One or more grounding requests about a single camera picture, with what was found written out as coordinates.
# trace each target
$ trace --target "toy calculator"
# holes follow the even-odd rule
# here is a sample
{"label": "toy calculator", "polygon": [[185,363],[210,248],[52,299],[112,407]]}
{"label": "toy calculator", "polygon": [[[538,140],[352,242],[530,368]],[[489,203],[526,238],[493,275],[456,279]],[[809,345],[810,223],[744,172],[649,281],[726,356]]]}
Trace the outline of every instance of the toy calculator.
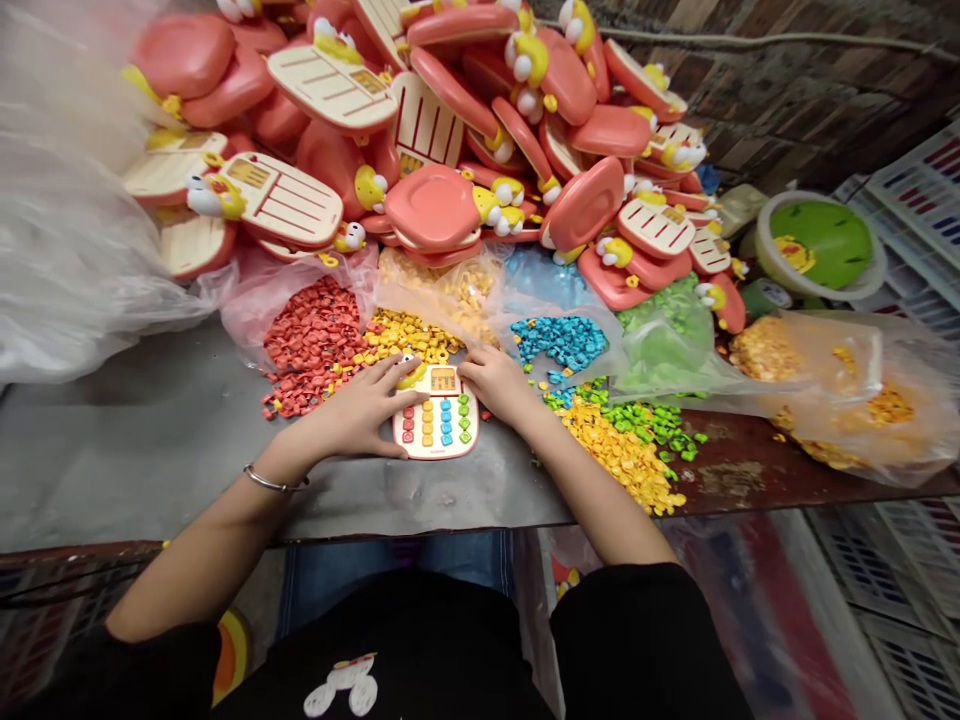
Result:
{"label": "toy calculator", "polygon": [[416,381],[406,390],[429,393],[430,399],[393,416],[394,439],[414,460],[466,455],[480,432],[476,395],[457,376],[455,365],[421,365],[413,377]]}

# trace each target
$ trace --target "silver bracelet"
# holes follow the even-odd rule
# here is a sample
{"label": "silver bracelet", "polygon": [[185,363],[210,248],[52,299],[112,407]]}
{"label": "silver bracelet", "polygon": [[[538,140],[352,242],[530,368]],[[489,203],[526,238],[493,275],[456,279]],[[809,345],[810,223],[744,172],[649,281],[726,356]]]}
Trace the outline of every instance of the silver bracelet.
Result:
{"label": "silver bracelet", "polygon": [[272,483],[272,482],[270,482],[269,480],[267,480],[266,478],[263,478],[263,477],[257,475],[257,474],[253,471],[253,465],[252,465],[252,464],[251,464],[251,465],[245,465],[244,468],[243,468],[243,473],[244,473],[244,475],[246,475],[248,478],[250,478],[251,480],[253,480],[257,485],[260,485],[261,487],[265,487],[265,488],[267,488],[267,489],[269,489],[269,490],[276,490],[277,492],[300,492],[301,490],[306,490],[306,489],[307,489],[307,485],[310,484],[310,480],[308,480],[307,478],[304,478],[304,479],[303,479],[303,484],[302,484],[300,487],[290,487],[289,485],[277,485],[276,483]]}

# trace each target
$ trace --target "hand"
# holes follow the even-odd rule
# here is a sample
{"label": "hand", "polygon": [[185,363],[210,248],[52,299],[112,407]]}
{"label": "hand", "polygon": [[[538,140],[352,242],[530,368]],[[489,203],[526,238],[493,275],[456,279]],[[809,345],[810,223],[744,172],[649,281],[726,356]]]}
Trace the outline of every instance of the hand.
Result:
{"label": "hand", "polygon": [[457,373],[494,415],[515,429],[546,409],[517,362],[495,347],[468,352]]}
{"label": "hand", "polygon": [[383,440],[377,431],[394,413],[419,405],[430,396],[407,391],[390,396],[420,358],[400,362],[400,354],[384,358],[361,371],[322,405],[277,436],[277,442],[306,466],[304,472],[331,455],[382,455],[407,458],[400,445]]}

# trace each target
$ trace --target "metal table surface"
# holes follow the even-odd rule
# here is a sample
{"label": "metal table surface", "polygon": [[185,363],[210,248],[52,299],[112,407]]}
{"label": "metal table surface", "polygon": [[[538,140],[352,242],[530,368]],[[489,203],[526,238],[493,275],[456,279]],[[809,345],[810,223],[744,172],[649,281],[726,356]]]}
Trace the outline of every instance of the metal table surface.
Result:
{"label": "metal table surface", "polygon": [[[217,318],[145,338],[73,383],[9,388],[0,401],[0,554],[173,537],[281,427],[260,414],[269,389],[239,361]],[[684,418],[711,437],[682,473],[684,514],[960,494],[953,471],[921,488],[891,488],[775,442],[760,418]],[[529,448],[495,420],[482,423],[462,458],[331,459],[311,479],[278,540],[573,520]]]}

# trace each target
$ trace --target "person's left hand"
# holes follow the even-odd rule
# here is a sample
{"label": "person's left hand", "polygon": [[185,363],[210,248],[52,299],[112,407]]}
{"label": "person's left hand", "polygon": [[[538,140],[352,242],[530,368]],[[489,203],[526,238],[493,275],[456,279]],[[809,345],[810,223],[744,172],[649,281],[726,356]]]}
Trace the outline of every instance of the person's left hand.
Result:
{"label": "person's left hand", "polygon": [[316,410],[282,430],[276,441],[306,466],[304,472],[331,455],[406,459],[406,450],[381,439],[377,432],[394,413],[430,397],[412,390],[390,396],[397,383],[421,362],[420,358],[400,362],[402,358],[391,355],[366,368]]}

